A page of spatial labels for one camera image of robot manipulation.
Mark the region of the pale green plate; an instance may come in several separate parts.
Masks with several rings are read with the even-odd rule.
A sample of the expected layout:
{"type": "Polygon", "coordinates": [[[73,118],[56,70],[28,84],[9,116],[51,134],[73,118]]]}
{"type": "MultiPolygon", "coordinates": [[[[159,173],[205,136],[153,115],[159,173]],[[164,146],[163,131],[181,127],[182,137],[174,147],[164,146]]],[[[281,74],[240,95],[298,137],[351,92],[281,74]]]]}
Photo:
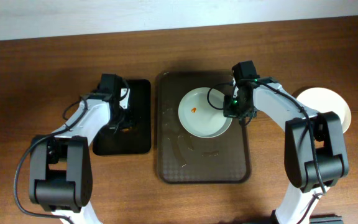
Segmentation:
{"type": "Polygon", "coordinates": [[[223,111],[214,109],[223,106],[224,94],[208,87],[189,91],[178,105],[178,119],[190,134],[199,138],[215,138],[231,125],[232,119],[223,116],[223,111]]]}

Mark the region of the cream plate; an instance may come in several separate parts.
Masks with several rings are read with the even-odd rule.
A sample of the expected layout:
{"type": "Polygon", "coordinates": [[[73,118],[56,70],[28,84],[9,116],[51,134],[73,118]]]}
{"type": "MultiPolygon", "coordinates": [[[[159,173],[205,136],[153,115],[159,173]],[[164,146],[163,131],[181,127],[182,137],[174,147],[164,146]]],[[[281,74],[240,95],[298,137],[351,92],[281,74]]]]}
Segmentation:
{"type": "Polygon", "coordinates": [[[296,99],[309,108],[321,113],[335,112],[340,120],[342,131],[345,133],[351,125],[351,110],[345,99],[327,88],[313,87],[302,91],[296,99]]]}

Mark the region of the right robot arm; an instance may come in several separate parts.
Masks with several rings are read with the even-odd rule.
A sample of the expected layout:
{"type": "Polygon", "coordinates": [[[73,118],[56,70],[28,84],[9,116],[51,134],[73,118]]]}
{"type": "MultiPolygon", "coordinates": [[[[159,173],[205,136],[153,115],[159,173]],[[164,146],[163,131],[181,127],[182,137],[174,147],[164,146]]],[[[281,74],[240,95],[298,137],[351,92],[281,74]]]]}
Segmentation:
{"type": "Polygon", "coordinates": [[[265,222],[342,223],[338,215],[311,215],[327,191],[349,173],[339,116],[300,103],[274,78],[260,77],[251,60],[233,66],[232,75],[234,87],[224,97],[223,115],[246,127],[261,111],[285,132],[284,167],[290,183],[265,222]]]}

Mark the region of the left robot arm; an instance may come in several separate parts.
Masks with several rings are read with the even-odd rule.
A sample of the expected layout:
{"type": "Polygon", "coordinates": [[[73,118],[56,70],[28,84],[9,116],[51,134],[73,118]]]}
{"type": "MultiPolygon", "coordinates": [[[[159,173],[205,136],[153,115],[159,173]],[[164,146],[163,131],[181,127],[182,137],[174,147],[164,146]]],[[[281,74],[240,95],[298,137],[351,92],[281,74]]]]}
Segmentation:
{"type": "Polygon", "coordinates": [[[82,97],[76,112],[49,136],[32,140],[29,198],[62,223],[99,223],[90,202],[93,189],[89,146],[97,133],[116,128],[131,91],[82,97]]]}

